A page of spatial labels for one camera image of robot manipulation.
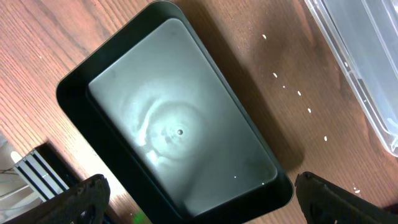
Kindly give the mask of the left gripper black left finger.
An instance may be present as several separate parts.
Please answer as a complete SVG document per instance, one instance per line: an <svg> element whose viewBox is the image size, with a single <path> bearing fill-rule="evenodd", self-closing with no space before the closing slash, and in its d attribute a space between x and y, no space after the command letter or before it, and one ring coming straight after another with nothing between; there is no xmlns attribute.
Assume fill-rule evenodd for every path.
<svg viewBox="0 0 398 224"><path fill-rule="evenodd" d="M107 179L96 174L6 224L101 224L109 197Z"/></svg>

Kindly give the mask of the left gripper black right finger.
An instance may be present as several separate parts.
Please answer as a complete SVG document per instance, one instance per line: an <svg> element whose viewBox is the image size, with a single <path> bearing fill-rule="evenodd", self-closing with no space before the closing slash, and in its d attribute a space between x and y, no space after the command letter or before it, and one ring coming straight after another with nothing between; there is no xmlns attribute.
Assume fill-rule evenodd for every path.
<svg viewBox="0 0 398 224"><path fill-rule="evenodd" d="M311 173L295 180L296 196L307 223L397 223L397 214Z"/></svg>

